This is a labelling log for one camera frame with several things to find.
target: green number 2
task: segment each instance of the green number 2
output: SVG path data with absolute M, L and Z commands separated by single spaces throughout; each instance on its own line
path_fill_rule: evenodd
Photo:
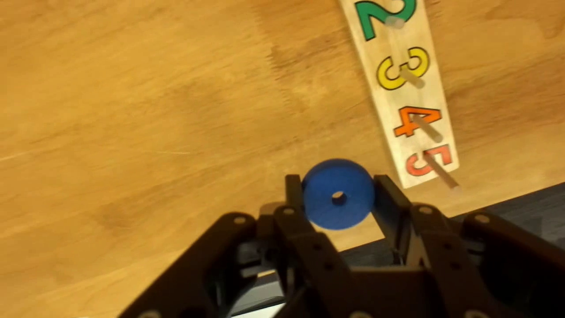
M 355 11 L 358 17 L 360 27 L 364 31 L 365 41 L 371 41 L 376 38 L 371 18 L 385 25 L 387 18 L 390 17 L 408 22 L 413 17 L 413 13 L 417 13 L 417 0 L 403 0 L 403 2 L 404 2 L 404 8 L 399 13 L 390 13 L 374 2 L 355 4 Z

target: blue disc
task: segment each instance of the blue disc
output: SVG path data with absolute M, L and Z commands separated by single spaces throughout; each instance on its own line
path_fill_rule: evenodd
M 302 183 L 305 216 L 321 229 L 358 225 L 374 207 L 371 176 L 353 161 L 330 160 L 314 167 Z

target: blue washer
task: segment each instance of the blue washer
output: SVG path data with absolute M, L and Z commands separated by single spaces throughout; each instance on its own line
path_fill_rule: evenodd
M 353 161 L 320 163 L 305 176 L 302 192 L 305 216 L 327 230 L 351 229 L 374 211 L 372 179 Z

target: wooden number board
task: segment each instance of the wooden number board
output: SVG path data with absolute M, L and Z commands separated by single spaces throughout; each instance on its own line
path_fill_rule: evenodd
M 341 4 L 403 188 L 438 177 L 424 161 L 424 153 L 445 172 L 457 170 L 459 158 L 424 2 Z

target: wooden table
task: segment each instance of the wooden table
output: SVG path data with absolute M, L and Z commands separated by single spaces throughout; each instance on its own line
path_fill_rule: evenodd
M 455 216 L 565 179 L 565 4 L 427 2 Z M 0 2 L 0 317 L 115 317 L 214 220 L 350 158 L 394 176 L 339 4 Z M 381 234 L 330 234 L 339 250 Z

